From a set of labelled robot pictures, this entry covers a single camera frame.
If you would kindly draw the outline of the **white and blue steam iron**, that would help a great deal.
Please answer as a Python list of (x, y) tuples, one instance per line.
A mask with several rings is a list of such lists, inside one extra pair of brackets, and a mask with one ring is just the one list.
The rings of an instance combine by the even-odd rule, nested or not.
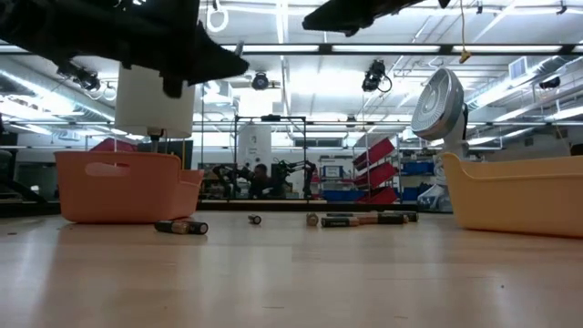
[(466, 157), (469, 145), (466, 142), (468, 109), (465, 92), (455, 72), (439, 68), (426, 83), (417, 100), (411, 130), (425, 141), (441, 141), (442, 149), (435, 159), (435, 183), (418, 198), (422, 210), (452, 212), (453, 207), (447, 187), (443, 155), (456, 154)]

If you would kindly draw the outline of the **orange plastic bin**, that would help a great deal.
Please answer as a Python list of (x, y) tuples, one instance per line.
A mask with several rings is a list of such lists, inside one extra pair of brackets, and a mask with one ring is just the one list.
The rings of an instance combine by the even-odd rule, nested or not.
[(192, 215), (204, 172), (175, 155), (58, 151), (61, 215), (84, 224), (147, 224)]

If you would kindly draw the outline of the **red tilted shelf bin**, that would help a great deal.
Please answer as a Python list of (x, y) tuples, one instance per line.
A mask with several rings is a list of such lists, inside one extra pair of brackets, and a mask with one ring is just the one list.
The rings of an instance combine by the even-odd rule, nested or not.
[(398, 200), (398, 195), (392, 187), (381, 187), (365, 192), (357, 202), (366, 204), (392, 204)]
[(383, 138), (354, 159), (354, 168), (358, 171), (366, 169), (380, 159), (390, 155), (394, 150), (395, 146), (391, 140)]
[(353, 183), (358, 188), (367, 187), (374, 189), (391, 179), (396, 174), (397, 169), (390, 162), (385, 162), (368, 169), (358, 176)]

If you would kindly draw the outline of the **black overhead rig beam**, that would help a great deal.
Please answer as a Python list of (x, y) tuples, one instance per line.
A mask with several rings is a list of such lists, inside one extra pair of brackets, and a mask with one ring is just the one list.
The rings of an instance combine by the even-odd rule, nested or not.
[(583, 56), (583, 44), (246, 44), (249, 56), (457, 56), (463, 51), (473, 56)]

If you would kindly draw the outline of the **person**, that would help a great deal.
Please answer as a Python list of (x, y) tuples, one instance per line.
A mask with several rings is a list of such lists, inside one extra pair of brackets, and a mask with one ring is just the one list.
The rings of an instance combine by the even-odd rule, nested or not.
[(268, 175), (267, 166), (258, 164), (255, 166), (254, 175), (249, 188), (249, 197), (257, 200), (266, 200), (273, 197), (273, 179)]

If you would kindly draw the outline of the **blue shelf bin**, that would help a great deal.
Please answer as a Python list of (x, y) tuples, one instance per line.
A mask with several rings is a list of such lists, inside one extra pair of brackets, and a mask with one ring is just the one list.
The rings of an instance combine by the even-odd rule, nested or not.
[(430, 161), (405, 162), (402, 164), (401, 174), (403, 176), (433, 176), (435, 164)]
[(328, 202), (355, 202), (365, 195), (363, 190), (323, 190), (321, 196)]
[(415, 187), (403, 187), (402, 201), (417, 201), (417, 198), (430, 188), (428, 184), (420, 184)]

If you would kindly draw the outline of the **black aluminium table frame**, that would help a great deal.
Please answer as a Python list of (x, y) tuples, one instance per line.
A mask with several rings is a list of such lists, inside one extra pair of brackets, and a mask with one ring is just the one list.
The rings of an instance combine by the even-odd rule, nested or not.
[[(203, 211), (284, 211), (284, 212), (368, 212), (368, 211), (417, 211), (421, 213), (445, 213), (450, 210), (429, 210), (417, 204), (372, 204), (351, 202), (326, 202), (323, 200), (200, 200), (198, 210)], [(58, 201), (0, 202), (0, 218), (58, 215)]]

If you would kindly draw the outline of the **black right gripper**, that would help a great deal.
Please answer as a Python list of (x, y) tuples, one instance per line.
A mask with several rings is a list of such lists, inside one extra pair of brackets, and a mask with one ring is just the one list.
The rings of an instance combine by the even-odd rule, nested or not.
[(425, 0), (329, 0), (304, 17), (304, 30), (353, 36), (381, 15), (398, 15)]

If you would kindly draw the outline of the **white round column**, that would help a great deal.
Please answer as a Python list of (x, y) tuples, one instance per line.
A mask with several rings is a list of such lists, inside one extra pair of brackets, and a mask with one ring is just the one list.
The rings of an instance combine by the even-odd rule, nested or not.
[(237, 163), (242, 167), (254, 169), (258, 164), (270, 166), (271, 126), (249, 124), (239, 130)]

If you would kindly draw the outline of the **black background frame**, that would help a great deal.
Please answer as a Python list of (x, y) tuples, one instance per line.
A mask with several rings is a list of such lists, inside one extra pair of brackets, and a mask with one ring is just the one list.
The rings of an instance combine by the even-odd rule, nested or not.
[[(236, 116), (233, 121), (232, 131), (234, 133), (233, 137), (233, 164), (236, 164), (239, 168), (242, 168), (237, 163), (237, 145), (238, 145), (238, 134), (239, 130), (246, 125), (249, 124), (258, 124), (258, 125), (268, 125), (271, 126), (271, 156), (272, 161), (269, 167), (267, 167), (268, 175), (271, 177), (273, 172), (273, 167), (276, 167), (278, 163), (283, 162), (284, 164), (296, 163), (296, 162), (304, 162), (305, 160), (308, 161), (307, 158), (307, 148), (305, 145), (301, 146), (301, 154), (302, 156), (299, 159), (289, 160), (289, 159), (282, 159), (274, 154), (275, 146), (273, 144), (273, 135), (277, 128), (283, 128), (283, 130), (289, 133), (289, 139), (293, 139), (293, 134), (295, 132), (302, 133), (302, 140), (307, 140), (307, 118), (302, 116), (282, 116), (282, 115), (274, 115), (268, 114), (263, 116)], [(305, 199), (308, 197), (305, 196), (304, 188), (303, 188), (303, 181), (304, 181), (304, 170), (295, 171), (290, 176), (287, 177), (287, 185), (284, 186), (285, 188), (285, 196), (284, 198), (277, 198), (277, 199), (268, 199), (268, 200), (284, 200), (287, 198), (288, 193), (292, 191), (293, 184), (290, 181), (290, 177), (294, 174), (301, 174), (302, 175), (302, 191), (300, 195)]]

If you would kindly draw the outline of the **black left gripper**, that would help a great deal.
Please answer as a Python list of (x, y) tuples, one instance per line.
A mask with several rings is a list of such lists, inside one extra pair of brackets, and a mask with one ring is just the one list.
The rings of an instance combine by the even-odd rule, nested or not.
[(104, 0), (104, 57), (124, 67), (187, 77), (190, 86), (244, 74), (250, 64), (215, 43), (199, 21), (199, 0)]

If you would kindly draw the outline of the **yellow plastic bin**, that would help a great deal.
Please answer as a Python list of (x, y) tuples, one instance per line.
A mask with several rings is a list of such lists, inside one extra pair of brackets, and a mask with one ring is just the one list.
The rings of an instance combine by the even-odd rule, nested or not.
[(461, 227), (583, 239), (583, 156), (443, 162)]

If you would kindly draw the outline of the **white shade wooden base lamp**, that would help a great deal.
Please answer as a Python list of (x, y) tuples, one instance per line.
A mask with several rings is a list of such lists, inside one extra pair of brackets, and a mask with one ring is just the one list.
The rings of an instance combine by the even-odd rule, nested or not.
[(181, 96), (168, 97), (158, 71), (119, 67), (115, 128), (154, 138), (190, 138), (195, 88), (180, 83)]

